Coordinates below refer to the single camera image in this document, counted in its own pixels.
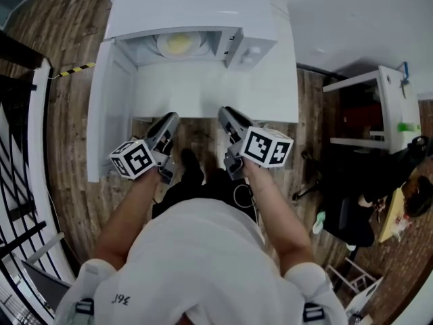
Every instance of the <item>box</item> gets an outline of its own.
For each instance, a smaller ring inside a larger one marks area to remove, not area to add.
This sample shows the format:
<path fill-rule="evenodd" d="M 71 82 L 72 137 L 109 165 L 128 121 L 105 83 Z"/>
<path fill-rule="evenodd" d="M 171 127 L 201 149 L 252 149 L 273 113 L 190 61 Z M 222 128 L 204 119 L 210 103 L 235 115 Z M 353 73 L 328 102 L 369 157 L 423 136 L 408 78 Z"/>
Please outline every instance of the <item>box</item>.
<path fill-rule="evenodd" d="M 277 130 L 249 127 L 240 154 L 266 168 L 282 167 L 292 146 L 293 140 Z"/>
<path fill-rule="evenodd" d="M 122 177 L 135 179 L 156 165 L 154 157 L 142 139 L 121 144 L 110 159 Z"/>

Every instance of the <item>white stool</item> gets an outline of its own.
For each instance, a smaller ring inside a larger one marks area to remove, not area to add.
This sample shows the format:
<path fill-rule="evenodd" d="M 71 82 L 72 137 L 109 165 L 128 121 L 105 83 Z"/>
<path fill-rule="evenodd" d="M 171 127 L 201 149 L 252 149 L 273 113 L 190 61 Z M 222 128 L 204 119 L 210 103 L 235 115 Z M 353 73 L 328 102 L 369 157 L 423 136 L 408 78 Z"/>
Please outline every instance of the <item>white stool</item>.
<path fill-rule="evenodd" d="M 359 277 L 349 281 L 331 265 L 328 265 L 326 268 L 333 271 L 337 277 L 339 277 L 339 279 L 341 279 L 353 292 L 355 292 L 355 296 L 345 309 L 347 316 L 350 317 L 353 313 L 359 313 L 364 308 L 365 304 L 373 296 L 373 293 L 377 290 L 379 284 L 382 283 L 384 278 L 381 277 L 380 279 L 376 279 L 361 269 L 353 261 L 349 260 L 348 258 L 345 259 L 353 267 L 360 271 L 361 275 Z"/>

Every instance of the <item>yellow and black tape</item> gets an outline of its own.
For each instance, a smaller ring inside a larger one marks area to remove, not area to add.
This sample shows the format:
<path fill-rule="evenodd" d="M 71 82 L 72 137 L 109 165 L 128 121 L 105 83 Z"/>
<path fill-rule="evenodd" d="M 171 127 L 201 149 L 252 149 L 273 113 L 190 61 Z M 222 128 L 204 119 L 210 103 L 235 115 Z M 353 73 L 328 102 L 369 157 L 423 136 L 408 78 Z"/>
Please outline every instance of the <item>yellow and black tape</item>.
<path fill-rule="evenodd" d="M 78 68 L 73 68 L 71 70 L 61 72 L 61 73 L 59 73 L 59 77 L 65 77 L 65 76 L 68 76 L 69 74 L 73 74 L 73 73 L 79 72 L 81 70 L 85 70 L 86 68 L 92 68 L 94 66 L 95 66 L 94 62 L 89 62 L 83 66 L 79 66 Z"/>

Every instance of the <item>desk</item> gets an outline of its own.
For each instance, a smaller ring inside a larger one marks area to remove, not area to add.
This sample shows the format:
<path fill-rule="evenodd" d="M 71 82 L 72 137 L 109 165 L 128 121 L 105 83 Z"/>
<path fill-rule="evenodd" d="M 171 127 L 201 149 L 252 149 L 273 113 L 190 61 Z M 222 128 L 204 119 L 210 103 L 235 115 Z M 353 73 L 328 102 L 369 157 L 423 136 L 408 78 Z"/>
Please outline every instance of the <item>desk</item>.
<path fill-rule="evenodd" d="M 380 232 L 378 241 L 380 243 L 385 242 L 387 239 L 392 237 L 392 226 L 395 220 L 402 217 L 405 214 L 405 197 L 401 188 L 392 193 L 392 199 L 390 203 L 390 208 L 388 209 L 388 214 L 386 215 L 385 222 L 382 226 L 382 231 Z"/>
<path fill-rule="evenodd" d="M 367 148 L 388 150 L 389 153 L 398 152 L 407 147 L 407 144 L 420 133 L 410 131 L 399 132 L 397 126 L 400 122 L 420 124 L 417 96 L 412 92 L 411 85 L 405 86 L 405 96 L 401 89 L 404 74 L 379 66 L 376 71 L 349 78 L 323 87 L 323 92 L 333 91 L 359 83 L 376 81 L 378 84 L 382 116 L 384 119 L 384 141 L 369 139 L 331 138 L 331 143 L 344 144 Z"/>

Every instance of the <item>wall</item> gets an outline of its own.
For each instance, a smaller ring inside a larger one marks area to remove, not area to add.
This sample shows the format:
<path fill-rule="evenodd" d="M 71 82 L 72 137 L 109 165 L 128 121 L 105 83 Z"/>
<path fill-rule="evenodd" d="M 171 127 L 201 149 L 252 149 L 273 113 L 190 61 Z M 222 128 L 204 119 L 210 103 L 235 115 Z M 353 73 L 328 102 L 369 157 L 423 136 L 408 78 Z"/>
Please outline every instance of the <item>wall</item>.
<path fill-rule="evenodd" d="M 414 91 L 433 98 L 433 0 L 288 0 L 288 9 L 297 63 L 345 74 L 353 63 L 408 61 Z"/>
<path fill-rule="evenodd" d="M 6 23 L 6 20 L 9 18 L 10 13 L 10 8 L 7 8 L 0 4 L 0 27 Z"/>
<path fill-rule="evenodd" d="M 428 325 L 433 320 L 433 272 L 411 304 L 392 325 Z"/>

